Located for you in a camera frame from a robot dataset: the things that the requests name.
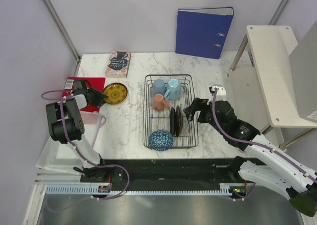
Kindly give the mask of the dark red floral plate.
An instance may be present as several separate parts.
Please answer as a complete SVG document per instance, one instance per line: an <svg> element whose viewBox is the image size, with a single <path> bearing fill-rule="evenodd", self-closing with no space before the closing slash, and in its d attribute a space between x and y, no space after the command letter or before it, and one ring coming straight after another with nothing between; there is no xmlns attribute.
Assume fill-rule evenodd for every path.
<svg viewBox="0 0 317 225"><path fill-rule="evenodd" d="M183 128L183 114L180 106L176 106L176 137L178 138Z"/></svg>

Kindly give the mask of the yellow patterned plate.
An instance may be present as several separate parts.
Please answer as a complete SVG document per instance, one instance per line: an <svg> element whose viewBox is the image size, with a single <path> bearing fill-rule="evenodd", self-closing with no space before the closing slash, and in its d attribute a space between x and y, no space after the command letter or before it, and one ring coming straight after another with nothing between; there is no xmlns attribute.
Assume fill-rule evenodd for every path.
<svg viewBox="0 0 317 225"><path fill-rule="evenodd" d="M104 90L103 94L105 95L105 103L110 105L116 105L122 103L127 95L127 87L119 82L108 84Z"/></svg>

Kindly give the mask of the black plate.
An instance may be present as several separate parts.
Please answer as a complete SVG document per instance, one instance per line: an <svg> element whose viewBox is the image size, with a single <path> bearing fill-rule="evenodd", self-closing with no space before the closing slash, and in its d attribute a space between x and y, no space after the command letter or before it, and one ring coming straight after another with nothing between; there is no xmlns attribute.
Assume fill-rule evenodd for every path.
<svg viewBox="0 0 317 225"><path fill-rule="evenodd" d="M169 130L172 136L175 135L175 124L176 124L176 111L174 107L171 107L170 115L169 115Z"/></svg>

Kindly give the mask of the black wire dish rack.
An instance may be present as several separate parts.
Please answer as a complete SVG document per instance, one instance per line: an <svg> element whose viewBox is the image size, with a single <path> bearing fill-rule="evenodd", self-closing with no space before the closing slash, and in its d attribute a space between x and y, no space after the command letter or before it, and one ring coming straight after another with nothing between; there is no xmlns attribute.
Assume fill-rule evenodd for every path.
<svg viewBox="0 0 317 225"><path fill-rule="evenodd" d="M156 130L169 130L169 115L170 108L162 111L157 111L153 108L152 96L153 84L157 79L162 79L167 85L168 81L176 78L181 83L181 98L173 101L168 100L170 108L180 106L183 114L183 128L180 136L177 138L176 133L173 136L174 143L170 149L189 149L198 145L198 125L197 116L194 120L188 122L184 109L189 107L195 98L195 91L192 77L189 74L149 74L144 80L144 102L143 102L143 145L149 149L149 136Z"/></svg>

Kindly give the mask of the pink ceramic mug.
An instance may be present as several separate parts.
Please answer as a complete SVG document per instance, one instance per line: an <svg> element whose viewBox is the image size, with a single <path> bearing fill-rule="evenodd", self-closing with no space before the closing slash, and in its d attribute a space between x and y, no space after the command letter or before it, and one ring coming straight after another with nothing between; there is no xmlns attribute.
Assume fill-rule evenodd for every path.
<svg viewBox="0 0 317 225"><path fill-rule="evenodd" d="M153 108L157 111L162 111L164 109L168 110L170 106L162 94L156 94L153 100Z"/></svg>

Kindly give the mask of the blue tumbler cup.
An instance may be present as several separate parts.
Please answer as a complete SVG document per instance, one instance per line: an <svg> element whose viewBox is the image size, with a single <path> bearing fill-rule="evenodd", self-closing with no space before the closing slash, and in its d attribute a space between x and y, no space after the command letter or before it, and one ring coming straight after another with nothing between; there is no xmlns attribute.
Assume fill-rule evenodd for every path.
<svg viewBox="0 0 317 225"><path fill-rule="evenodd" d="M156 94L164 95L166 92L166 85L162 79L157 79L153 84L152 96L154 97Z"/></svg>

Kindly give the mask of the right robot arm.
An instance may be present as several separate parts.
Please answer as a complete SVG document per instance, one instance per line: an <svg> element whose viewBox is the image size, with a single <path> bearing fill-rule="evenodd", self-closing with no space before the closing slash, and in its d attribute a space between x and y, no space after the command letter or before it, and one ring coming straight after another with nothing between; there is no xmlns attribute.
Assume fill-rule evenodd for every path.
<svg viewBox="0 0 317 225"><path fill-rule="evenodd" d="M249 160L236 157L227 169L228 179L241 179L264 186L286 198L300 213L313 217L317 212L317 172L287 155L258 129L235 115L227 101L195 98L184 113L188 121L200 112L199 123L210 124L225 141L259 159L272 170L261 169Z"/></svg>

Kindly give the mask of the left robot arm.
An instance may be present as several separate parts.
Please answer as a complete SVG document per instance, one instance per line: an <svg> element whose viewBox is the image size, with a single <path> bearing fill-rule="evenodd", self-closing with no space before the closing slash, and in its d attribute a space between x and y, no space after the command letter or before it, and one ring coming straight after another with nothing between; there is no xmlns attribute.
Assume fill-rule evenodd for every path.
<svg viewBox="0 0 317 225"><path fill-rule="evenodd" d="M70 95L46 105L49 134L52 140L68 146L80 159L82 168L73 169L98 182L107 180L109 171L103 160L86 139L80 110L87 106L100 108L106 95L97 91L86 79L73 81Z"/></svg>

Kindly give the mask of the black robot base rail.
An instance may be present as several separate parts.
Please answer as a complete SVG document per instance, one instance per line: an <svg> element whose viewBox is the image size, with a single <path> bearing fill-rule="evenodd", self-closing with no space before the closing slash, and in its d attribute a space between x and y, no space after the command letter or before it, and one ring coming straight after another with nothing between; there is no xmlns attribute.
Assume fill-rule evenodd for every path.
<svg viewBox="0 0 317 225"><path fill-rule="evenodd" d="M224 159L104 159L107 175L81 182L110 182L114 190L216 190L222 183L245 181L238 174L238 167L246 162L240 156Z"/></svg>

